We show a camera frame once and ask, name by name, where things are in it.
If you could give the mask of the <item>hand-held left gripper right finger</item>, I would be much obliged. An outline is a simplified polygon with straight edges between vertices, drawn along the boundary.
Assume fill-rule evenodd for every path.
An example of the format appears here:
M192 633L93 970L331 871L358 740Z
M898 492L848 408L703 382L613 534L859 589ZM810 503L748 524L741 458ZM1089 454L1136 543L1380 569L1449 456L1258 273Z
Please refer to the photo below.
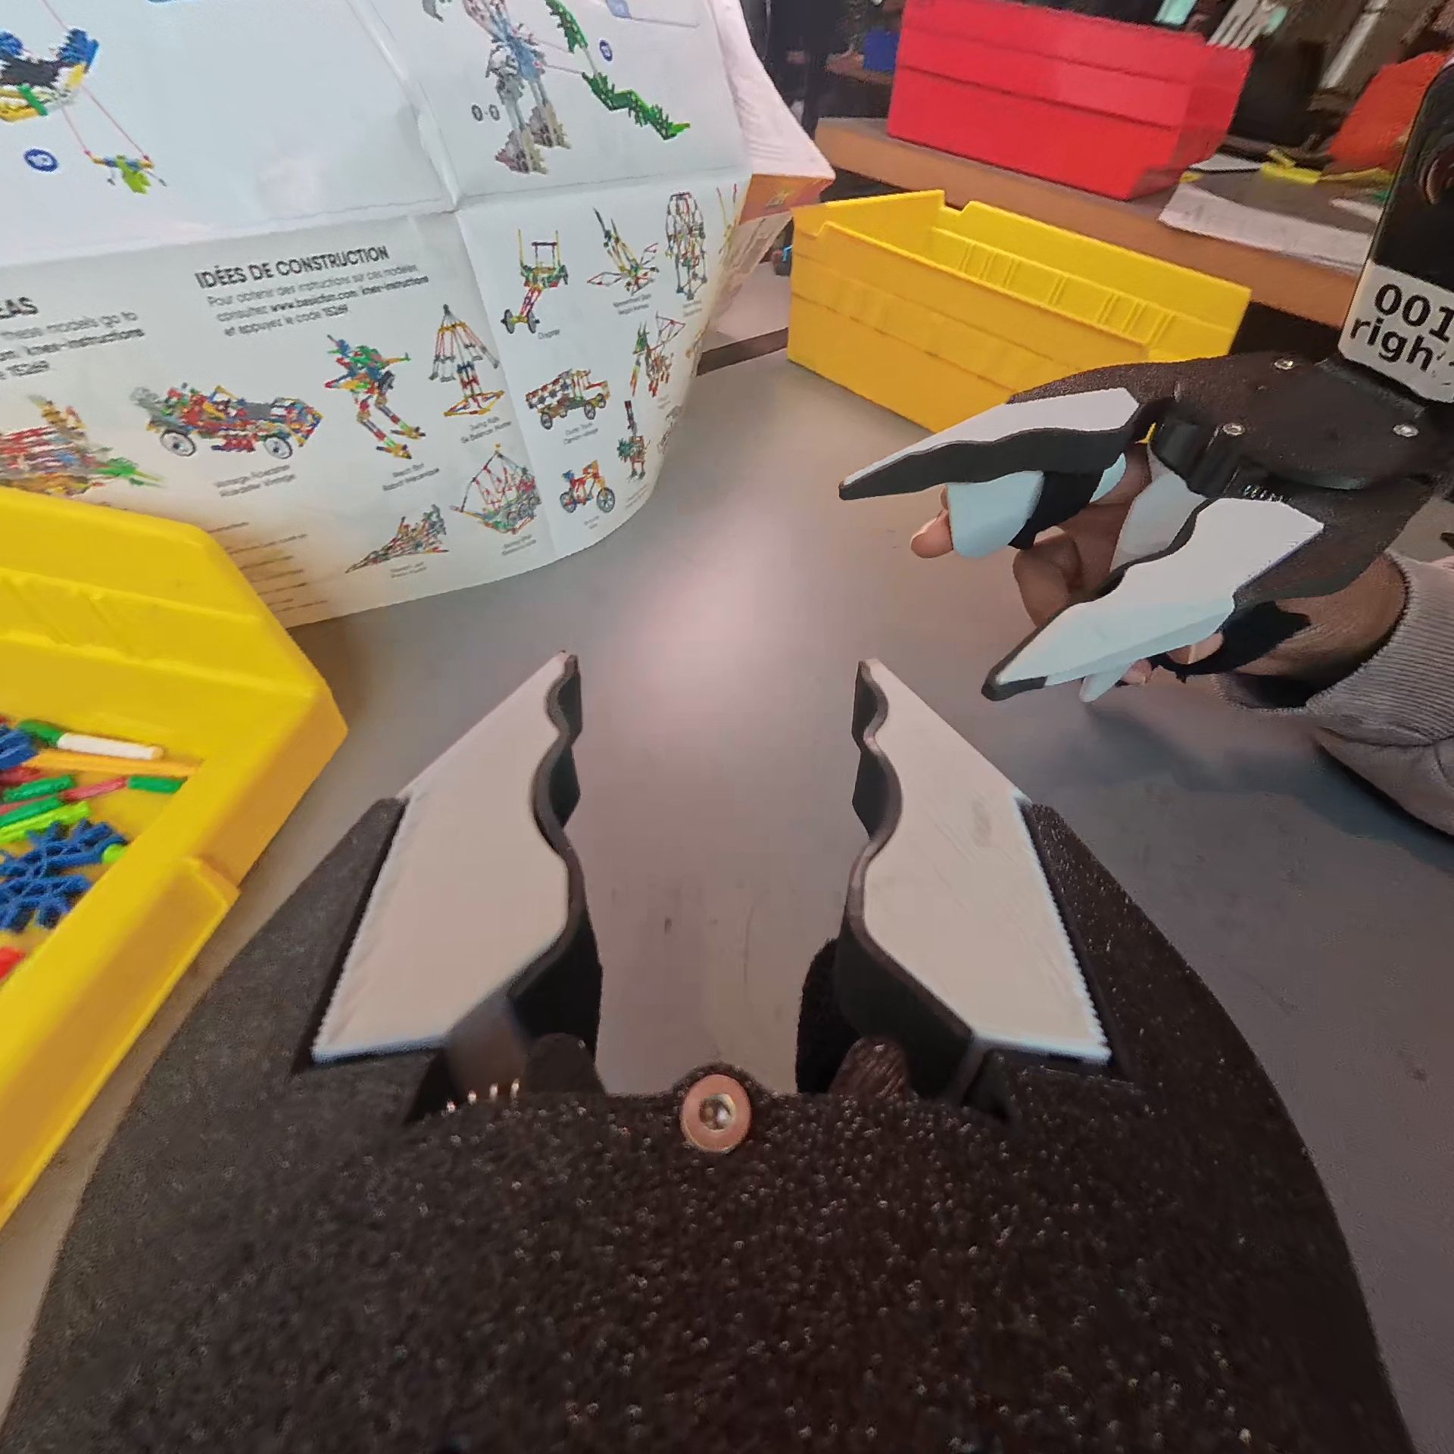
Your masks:
M805 979L796 1090L829 1093L859 1043L897 1046L914 1095L969 1095L995 1053L1110 1072L1032 802L879 660L853 686L865 844Z

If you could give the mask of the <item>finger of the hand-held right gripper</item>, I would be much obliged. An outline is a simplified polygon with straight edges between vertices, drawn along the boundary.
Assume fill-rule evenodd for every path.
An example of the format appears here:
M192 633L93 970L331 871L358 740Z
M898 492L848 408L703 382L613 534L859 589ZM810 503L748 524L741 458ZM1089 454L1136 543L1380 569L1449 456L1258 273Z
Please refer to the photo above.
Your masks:
M1134 444L1141 402L1123 388L1004 404L846 477L846 503L980 485L1020 473L1099 479Z
M1307 627L1303 614L1279 607L1291 589L1267 594L1258 582L1321 530L1286 503L1196 506L1167 551L1118 569L995 665L983 697L1004 702L1078 683L1080 698L1096 702L1134 665L1215 636L1229 650L1224 669L1257 662Z

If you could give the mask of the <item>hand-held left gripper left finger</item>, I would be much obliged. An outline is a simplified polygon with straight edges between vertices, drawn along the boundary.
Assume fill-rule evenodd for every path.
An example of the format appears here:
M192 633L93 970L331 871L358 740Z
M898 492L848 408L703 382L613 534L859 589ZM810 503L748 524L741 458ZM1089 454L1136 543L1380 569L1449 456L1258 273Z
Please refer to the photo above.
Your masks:
M582 729L578 660L556 653L388 804L312 1067L431 1053L452 1093L502 1095L544 1045L594 1064L601 956L568 837Z

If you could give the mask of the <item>large yellow plastic bin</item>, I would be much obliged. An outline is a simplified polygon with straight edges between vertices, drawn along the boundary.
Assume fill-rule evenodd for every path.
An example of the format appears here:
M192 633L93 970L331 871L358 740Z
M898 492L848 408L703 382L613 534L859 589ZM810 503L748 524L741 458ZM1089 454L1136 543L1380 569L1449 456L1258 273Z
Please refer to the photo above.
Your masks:
M346 740L324 678L225 551L180 522L5 489L3 717L159 747L178 794L93 820L130 842L2 993L10 1219Z

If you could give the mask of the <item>person's right forearm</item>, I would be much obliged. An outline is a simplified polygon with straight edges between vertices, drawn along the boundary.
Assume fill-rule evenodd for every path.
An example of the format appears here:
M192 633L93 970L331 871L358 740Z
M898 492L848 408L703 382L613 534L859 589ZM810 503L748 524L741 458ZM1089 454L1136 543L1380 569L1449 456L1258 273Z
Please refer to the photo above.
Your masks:
M1452 835L1452 560L1393 558L1406 608L1385 645L1316 695L1303 723L1336 762Z

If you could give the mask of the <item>person's right hand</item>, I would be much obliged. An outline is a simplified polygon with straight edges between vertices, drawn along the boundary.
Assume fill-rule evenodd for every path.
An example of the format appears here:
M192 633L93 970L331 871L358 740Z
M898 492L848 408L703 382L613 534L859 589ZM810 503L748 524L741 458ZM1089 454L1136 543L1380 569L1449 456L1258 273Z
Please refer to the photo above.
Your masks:
M1149 480L1148 461L1137 451L1127 459L1116 487L1014 555L1013 579L1033 626L1046 626L1104 582L1125 518ZM1307 705L1388 646L1406 617L1409 591L1404 567L1381 556L1336 594L1284 601L1284 614L1307 620L1298 636L1215 683L1229 700L1255 707Z

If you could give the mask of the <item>nested yellow plastic bins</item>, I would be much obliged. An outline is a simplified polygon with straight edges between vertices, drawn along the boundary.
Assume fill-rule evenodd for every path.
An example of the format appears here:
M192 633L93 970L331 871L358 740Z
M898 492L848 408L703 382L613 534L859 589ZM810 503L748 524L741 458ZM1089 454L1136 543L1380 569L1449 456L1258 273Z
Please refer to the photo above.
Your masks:
M1066 376L1229 352L1250 292L943 193L793 219L788 357L928 432Z

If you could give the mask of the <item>small red bin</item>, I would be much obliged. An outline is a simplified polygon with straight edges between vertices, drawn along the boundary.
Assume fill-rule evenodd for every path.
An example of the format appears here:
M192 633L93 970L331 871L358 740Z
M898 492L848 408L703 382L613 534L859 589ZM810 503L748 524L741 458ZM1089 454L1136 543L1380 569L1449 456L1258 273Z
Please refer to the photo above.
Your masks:
M1451 51L1432 51L1381 67L1326 144L1326 172L1395 174L1425 94L1447 61Z

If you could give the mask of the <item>printed toy set box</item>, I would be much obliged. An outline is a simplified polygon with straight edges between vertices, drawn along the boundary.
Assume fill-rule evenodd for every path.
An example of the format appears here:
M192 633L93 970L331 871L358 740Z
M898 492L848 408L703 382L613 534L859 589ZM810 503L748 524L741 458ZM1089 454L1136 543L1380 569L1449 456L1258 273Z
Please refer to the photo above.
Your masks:
M775 274L791 243L795 212L817 205L826 177L755 176L717 191L720 240L708 255L706 324L689 357L706 373L788 328L788 279Z

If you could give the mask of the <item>red plastic bin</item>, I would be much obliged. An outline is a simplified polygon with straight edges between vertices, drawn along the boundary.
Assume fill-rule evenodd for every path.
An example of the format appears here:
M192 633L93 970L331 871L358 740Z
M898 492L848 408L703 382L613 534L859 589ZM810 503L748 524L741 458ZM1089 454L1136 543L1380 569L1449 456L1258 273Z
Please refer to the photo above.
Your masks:
M1120 202L1215 155L1248 49L1009 2L912 2L885 129L923 150Z

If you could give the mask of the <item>pile of colourful toy pieces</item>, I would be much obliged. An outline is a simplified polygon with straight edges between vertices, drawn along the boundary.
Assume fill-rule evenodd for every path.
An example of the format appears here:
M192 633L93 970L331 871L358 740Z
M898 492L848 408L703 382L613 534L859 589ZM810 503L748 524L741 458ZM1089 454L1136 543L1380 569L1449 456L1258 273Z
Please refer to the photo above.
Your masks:
M201 771L158 745L2 719L2 979L9 980Z

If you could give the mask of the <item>printed instruction sheet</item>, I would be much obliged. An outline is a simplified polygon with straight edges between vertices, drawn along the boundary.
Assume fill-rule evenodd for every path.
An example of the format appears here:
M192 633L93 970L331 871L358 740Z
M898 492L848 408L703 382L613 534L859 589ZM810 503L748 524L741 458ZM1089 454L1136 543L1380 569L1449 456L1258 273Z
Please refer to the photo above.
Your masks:
M739 4L3 4L3 491L284 626L583 553L660 480L717 191L826 177Z

